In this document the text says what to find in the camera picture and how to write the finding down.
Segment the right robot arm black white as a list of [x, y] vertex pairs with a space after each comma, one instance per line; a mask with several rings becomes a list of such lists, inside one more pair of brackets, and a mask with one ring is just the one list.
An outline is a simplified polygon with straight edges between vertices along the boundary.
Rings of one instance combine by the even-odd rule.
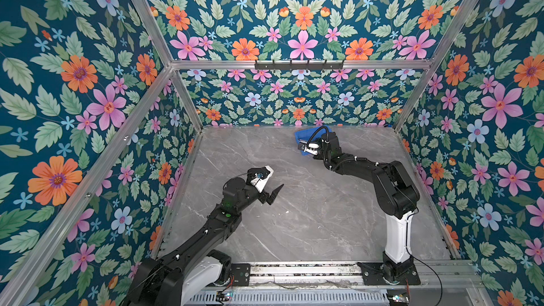
[[412, 218], [419, 212], [420, 194], [400, 161], [378, 162], [349, 154], [341, 149], [337, 134], [327, 126], [296, 133], [297, 148], [321, 160], [324, 167], [339, 175], [370, 182], [386, 218], [386, 245], [383, 267], [401, 273], [412, 266]]

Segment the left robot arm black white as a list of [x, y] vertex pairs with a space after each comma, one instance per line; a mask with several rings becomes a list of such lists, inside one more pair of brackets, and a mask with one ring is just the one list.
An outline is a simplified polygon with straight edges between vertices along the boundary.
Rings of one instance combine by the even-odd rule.
[[204, 225], [182, 245], [139, 266], [121, 305], [185, 305], [210, 284], [231, 282], [232, 259], [218, 251], [242, 222], [242, 212], [253, 203], [273, 204], [279, 191], [265, 190], [274, 170], [250, 168], [222, 187], [222, 200]]

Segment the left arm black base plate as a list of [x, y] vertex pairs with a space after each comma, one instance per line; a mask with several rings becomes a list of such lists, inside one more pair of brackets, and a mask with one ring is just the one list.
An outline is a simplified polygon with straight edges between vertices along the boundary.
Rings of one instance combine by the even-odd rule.
[[249, 281], [252, 273], [251, 264], [229, 263], [223, 266], [220, 276], [221, 286], [249, 286]]

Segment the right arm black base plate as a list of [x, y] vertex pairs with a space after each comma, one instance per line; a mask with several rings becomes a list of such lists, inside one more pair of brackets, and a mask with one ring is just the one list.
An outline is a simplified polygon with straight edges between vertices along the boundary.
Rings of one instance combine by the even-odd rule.
[[416, 266], [411, 261], [395, 264], [392, 262], [357, 262], [366, 286], [420, 286], [421, 280]]

